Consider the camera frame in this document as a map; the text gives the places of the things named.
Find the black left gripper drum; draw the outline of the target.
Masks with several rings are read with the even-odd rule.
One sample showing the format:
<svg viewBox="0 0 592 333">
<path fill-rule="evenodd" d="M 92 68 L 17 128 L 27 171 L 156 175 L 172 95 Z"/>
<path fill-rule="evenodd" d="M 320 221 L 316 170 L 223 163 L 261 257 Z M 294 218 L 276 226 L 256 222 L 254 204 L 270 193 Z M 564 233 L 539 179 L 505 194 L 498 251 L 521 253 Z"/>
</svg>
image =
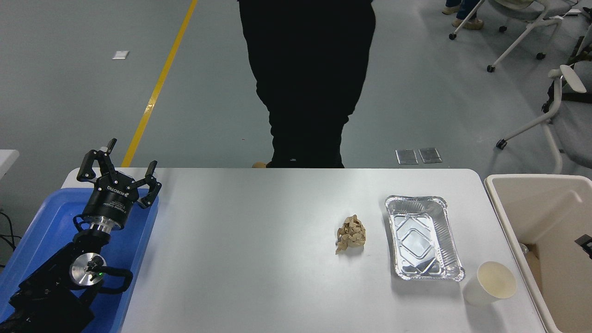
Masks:
<svg viewBox="0 0 592 333">
<path fill-rule="evenodd" d="M 135 180 L 117 172 L 116 180 L 103 175 L 94 184 L 94 190 L 83 210 L 83 221 L 91 224 L 99 219 L 113 221 L 116 230 L 125 228 L 134 203 L 139 199 L 137 189 L 128 189 Z"/>
</svg>

